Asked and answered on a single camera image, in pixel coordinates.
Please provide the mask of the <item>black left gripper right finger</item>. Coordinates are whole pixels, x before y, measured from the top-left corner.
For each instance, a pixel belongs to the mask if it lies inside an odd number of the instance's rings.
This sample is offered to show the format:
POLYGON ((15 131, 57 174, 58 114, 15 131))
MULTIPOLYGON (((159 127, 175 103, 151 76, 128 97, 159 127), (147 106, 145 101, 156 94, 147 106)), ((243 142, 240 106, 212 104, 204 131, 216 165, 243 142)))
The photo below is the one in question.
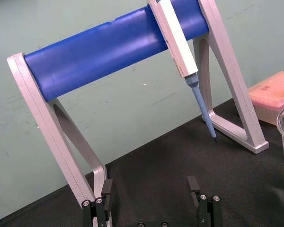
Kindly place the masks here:
POLYGON ((222 205, 221 197, 212 197, 201 193, 200 186, 195 176, 186 177, 188 193, 195 207, 195 218, 198 227, 221 227, 222 205))

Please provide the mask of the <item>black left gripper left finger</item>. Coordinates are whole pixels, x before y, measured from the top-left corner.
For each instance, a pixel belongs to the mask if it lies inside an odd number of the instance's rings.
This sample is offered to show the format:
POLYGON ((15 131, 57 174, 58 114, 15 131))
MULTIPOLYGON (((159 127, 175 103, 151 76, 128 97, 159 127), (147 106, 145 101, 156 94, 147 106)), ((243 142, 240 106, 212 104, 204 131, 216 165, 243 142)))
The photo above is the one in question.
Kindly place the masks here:
POLYGON ((97 218, 98 227, 107 227, 110 219, 111 209, 114 202, 114 180, 104 181, 101 197, 94 201, 84 200, 82 202, 82 226, 93 227, 93 219, 97 218))

